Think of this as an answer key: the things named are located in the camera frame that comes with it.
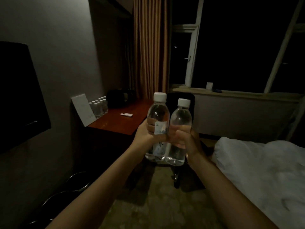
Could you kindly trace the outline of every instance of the bottle label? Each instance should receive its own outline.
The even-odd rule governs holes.
[[[159,142],[152,147],[152,154],[155,156],[163,156],[166,152],[166,142]]]
[[[167,133],[167,121],[156,121],[155,122],[155,135]]]

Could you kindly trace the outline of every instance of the black flat screen tv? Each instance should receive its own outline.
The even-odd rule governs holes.
[[[27,45],[0,42],[2,146],[5,152],[51,128]]]

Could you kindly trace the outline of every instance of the curtain fold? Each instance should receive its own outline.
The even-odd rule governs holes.
[[[153,99],[154,92],[167,92],[168,0],[134,0],[135,72],[137,96]]]

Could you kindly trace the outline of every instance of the person's right arm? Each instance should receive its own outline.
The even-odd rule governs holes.
[[[278,229],[208,160],[201,149],[198,134],[178,130],[176,136],[184,140],[188,163],[208,190],[228,228]]]

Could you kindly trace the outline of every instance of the bed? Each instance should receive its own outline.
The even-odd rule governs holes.
[[[221,138],[212,161],[280,229],[305,228],[305,149]]]

